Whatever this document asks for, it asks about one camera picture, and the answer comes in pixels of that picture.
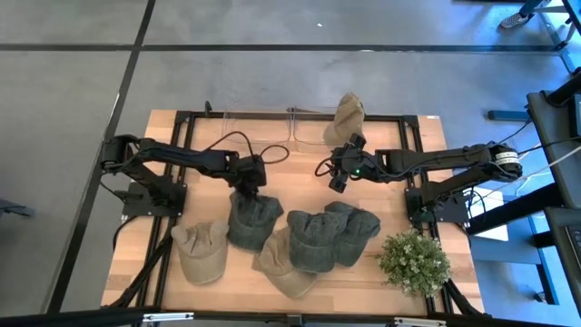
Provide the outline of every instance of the green plant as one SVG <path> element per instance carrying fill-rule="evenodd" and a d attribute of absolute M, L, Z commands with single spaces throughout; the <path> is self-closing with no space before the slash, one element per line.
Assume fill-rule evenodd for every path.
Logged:
<path fill-rule="evenodd" d="M 388 276 L 384 284 L 399 286 L 410 294 L 434 296 L 450 278 L 450 262 L 437 240 L 409 230 L 386 237 L 382 248 L 383 253 L 376 258 Z"/>

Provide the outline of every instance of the robotic arm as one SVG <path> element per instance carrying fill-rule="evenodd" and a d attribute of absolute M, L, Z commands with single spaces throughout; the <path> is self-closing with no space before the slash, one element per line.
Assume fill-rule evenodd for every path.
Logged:
<path fill-rule="evenodd" d="M 365 179 L 375 183 L 402 181 L 424 171 L 467 168 L 443 182 L 427 182 L 406 190 L 408 214 L 412 221 L 463 223 L 468 219 L 463 190 L 487 181 L 511 182 L 522 175 L 517 152 L 503 144 L 477 144 L 460 149 L 416 153 L 411 150 L 363 151 L 365 139 L 357 134 L 329 158 L 329 188 L 343 193 L 347 180 Z M 427 217 L 428 211 L 433 216 Z"/>
<path fill-rule="evenodd" d="M 138 149 L 133 152 L 133 145 Z M 104 173 L 123 173 L 133 179 L 129 191 L 115 191 L 125 202 L 123 214 L 178 216 L 182 214 L 187 185 L 174 183 L 143 164 L 159 162 L 193 168 L 204 176 L 221 178 L 238 193 L 256 196 L 266 185 L 264 162 L 257 154 L 240 158 L 238 152 L 182 149 L 153 139 L 119 135 L 103 144 L 101 166 Z"/>

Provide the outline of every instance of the baseball cap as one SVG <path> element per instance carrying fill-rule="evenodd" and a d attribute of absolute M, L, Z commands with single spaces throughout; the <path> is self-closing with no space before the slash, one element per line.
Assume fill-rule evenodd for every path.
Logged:
<path fill-rule="evenodd" d="M 249 198 L 234 192 L 230 202 L 228 240 L 245 250 L 262 250 L 276 220 L 284 213 L 279 199 L 264 195 Z"/>
<path fill-rule="evenodd" d="M 263 272 L 272 285 L 292 299 L 304 295 L 316 282 L 317 274 L 301 272 L 292 266 L 289 257 L 291 230 L 288 227 L 273 233 L 254 256 L 252 269 Z"/>
<path fill-rule="evenodd" d="M 228 224 L 224 220 L 197 223 L 184 229 L 172 228 L 185 279 L 196 285 L 213 282 L 224 274 L 228 242 Z"/>
<path fill-rule="evenodd" d="M 359 98 L 348 93 L 343 95 L 337 107 L 337 113 L 325 132 L 323 139 L 326 145 L 344 145 L 353 134 L 363 136 L 362 126 L 365 118 L 363 104 Z"/>
<path fill-rule="evenodd" d="M 335 266 L 335 251 L 339 234 L 345 229 L 344 213 L 310 214 L 298 210 L 289 212 L 289 256 L 292 265 L 304 272 L 327 273 Z"/>
<path fill-rule="evenodd" d="M 347 224 L 337 241 L 337 263 L 351 267 L 363 254 L 367 242 L 381 230 L 379 218 L 366 210 L 339 201 L 325 206 L 326 212 L 345 213 Z"/>

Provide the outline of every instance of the beige cap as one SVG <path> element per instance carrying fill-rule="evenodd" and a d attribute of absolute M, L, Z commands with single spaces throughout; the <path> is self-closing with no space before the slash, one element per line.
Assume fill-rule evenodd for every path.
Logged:
<path fill-rule="evenodd" d="M 323 133 L 325 144 L 341 146 L 348 142 L 354 133 L 363 136 L 364 118 L 365 111 L 359 98 L 353 93 L 343 95 L 333 122 Z"/>
<path fill-rule="evenodd" d="M 197 223 L 188 229 L 181 226 L 172 228 L 172 238 L 178 247 L 183 275 L 188 282 L 202 285 L 222 277 L 228 253 L 226 233 L 228 224 L 223 220 Z"/>
<path fill-rule="evenodd" d="M 289 257 L 291 230 L 286 227 L 273 233 L 261 253 L 252 261 L 252 269 L 263 272 L 271 283 L 290 298 L 301 297 L 315 284 L 317 274 L 296 270 Z"/>

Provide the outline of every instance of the wooden table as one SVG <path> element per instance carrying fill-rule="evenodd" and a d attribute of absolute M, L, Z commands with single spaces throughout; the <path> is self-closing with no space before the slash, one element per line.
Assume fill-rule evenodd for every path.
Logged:
<path fill-rule="evenodd" d="M 175 115 L 175 111 L 152 111 L 145 137 L 169 143 Z M 288 135 L 289 140 L 284 143 L 290 148 L 289 159 L 282 163 L 267 165 L 268 185 L 260 189 L 262 194 L 278 197 L 285 212 L 303 210 L 318 213 L 326 204 L 339 200 L 374 212 L 381 220 L 381 233 L 369 241 L 355 266 L 351 268 L 337 266 L 332 272 L 321 274 L 315 286 L 299 300 L 288 299 L 282 295 L 261 272 L 251 269 L 250 253 L 232 246 L 228 250 L 226 272 L 220 280 L 203 286 L 191 285 L 183 277 L 177 249 L 174 248 L 162 301 L 164 309 L 217 312 L 426 314 L 423 297 L 406 296 L 396 287 L 381 284 L 386 277 L 373 259 L 373 255 L 379 253 L 386 235 L 410 228 L 403 195 L 405 182 L 384 184 L 349 181 L 345 193 L 333 192 L 328 187 L 328 176 L 317 178 L 313 174 L 315 166 L 329 156 L 326 146 L 317 145 L 328 122 L 300 121 L 294 125 L 294 133 L 291 133 L 290 122 L 284 120 L 239 120 L 229 121 L 228 124 L 233 124 L 236 129 L 249 135 L 253 140 L 255 152 L 259 152 L 265 146 L 265 140 L 269 137 L 272 136 L 276 141 L 284 141 L 280 139 L 281 136 Z M 424 151 L 446 148 L 439 117 L 420 116 L 419 125 Z M 223 128 L 222 119 L 196 119 L 192 149 L 205 148 L 219 139 L 223 134 Z M 365 122 L 364 134 L 368 140 L 365 149 L 370 153 L 376 148 L 401 147 L 397 124 Z M 178 144 L 183 144 L 184 135 L 185 132 L 182 132 L 182 139 Z M 408 139 L 413 144 L 411 130 L 408 131 Z M 245 147 L 240 140 L 233 140 L 225 141 L 216 148 L 237 150 L 242 156 L 248 153 Z M 148 166 L 161 174 L 164 164 L 148 163 Z M 432 172 L 428 176 L 432 181 L 441 181 L 449 178 L 451 171 Z M 226 182 L 200 176 L 192 169 L 187 170 L 185 182 L 189 188 L 186 206 L 179 223 L 191 226 L 197 222 L 228 218 L 230 211 L 228 195 L 232 189 L 228 188 Z M 116 300 L 142 268 L 152 221 L 151 217 L 140 217 L 121 231 L 102 304 Z M 286 214 L 279 218 L 275 229 L 278 230 L 285 225 Z M 439 223 L 438 228 L 443 249 L 451 261 L 453 280 L 472 305 L 482 311 L 477 276 L 466 235 L 455 224 Z M 156 281 L 157 272 L 154 271 L 146 304 L 153 302 L 152 290 Z M 439 299 L 436 300 L 436 304 L 437 309 L 442 312 Z"/>

